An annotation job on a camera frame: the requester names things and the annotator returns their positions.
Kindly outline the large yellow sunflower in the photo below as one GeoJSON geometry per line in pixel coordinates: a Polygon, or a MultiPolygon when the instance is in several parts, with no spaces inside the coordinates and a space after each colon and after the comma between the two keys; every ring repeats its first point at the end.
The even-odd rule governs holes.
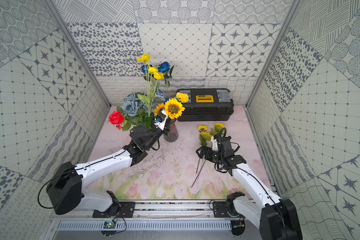
{"type": "MultiPolygon", "coordinates": [[[[207,146],[209,147],[208,145],[211,143],[211,137],[213,135],[211,135],[209,132],[203,132],[203,133],[200,133],[200,142],[201,142],[201,146],[207,146]]],[[[198,161],[198,166],[197,166],[197,170],[196,170],[196,173],[198,174],[198,176],[200,175],[203,167],[204,167],[204,164],[205,164],[205,159],[200,159],[199,158],[199,161],[198,161]]]]}

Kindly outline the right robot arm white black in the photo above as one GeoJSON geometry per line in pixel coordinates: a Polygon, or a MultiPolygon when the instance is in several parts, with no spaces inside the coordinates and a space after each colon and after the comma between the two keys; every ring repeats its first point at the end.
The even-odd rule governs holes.
{"type": "Polygon", "coordinates": [[[199,158],[212,162],[218,172],[229,173],[252,197],[235,192],[227,196],[231,216],[243,216],[256,226],[263,240],[301,240],[303,234],[295,205],[269,189],[251,170],[246,160],[236,155],[230,137],[212,137],[212,146],[196,151],[199,158]]]}

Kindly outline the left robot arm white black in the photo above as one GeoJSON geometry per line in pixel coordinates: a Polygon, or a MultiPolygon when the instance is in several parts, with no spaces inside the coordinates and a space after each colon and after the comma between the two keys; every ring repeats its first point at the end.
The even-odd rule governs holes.
{"type": "Polygon", "coordinates": [[[93,216],[114,217],[121,212],[121,204],[112,191],[97,193],[87,189],[93,181],[117,170],[140,163],[158,144],[160,137],[169,132],[171,120],[154,119],[153,127],[139,125],[130,132],[131,142],[121,150],[95,161],[73,165],[62,164],[44,187],[56,215],[73,210],[93,210],[93,216]]]}

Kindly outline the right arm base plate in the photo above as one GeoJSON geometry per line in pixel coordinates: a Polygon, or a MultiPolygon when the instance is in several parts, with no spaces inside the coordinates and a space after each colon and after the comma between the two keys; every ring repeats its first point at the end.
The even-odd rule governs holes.
{"type": "Polygon", "coordinates": [[[237,218],[238,215],[232,215],[228,211],[226,202],[212,201],[210,203],[215,218],[237,218]]]}

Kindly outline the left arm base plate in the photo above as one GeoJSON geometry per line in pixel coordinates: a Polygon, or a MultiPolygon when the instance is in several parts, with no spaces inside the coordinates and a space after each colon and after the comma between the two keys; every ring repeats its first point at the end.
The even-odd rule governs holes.
{"type": "Polygon", "coordinates": [[[113,203],[107,210],[100,212],[94,210],[93,218],[111,218],[111,217],[123,217],[132,218],[135,211],[136,202],[118,202],[113,203]]]}

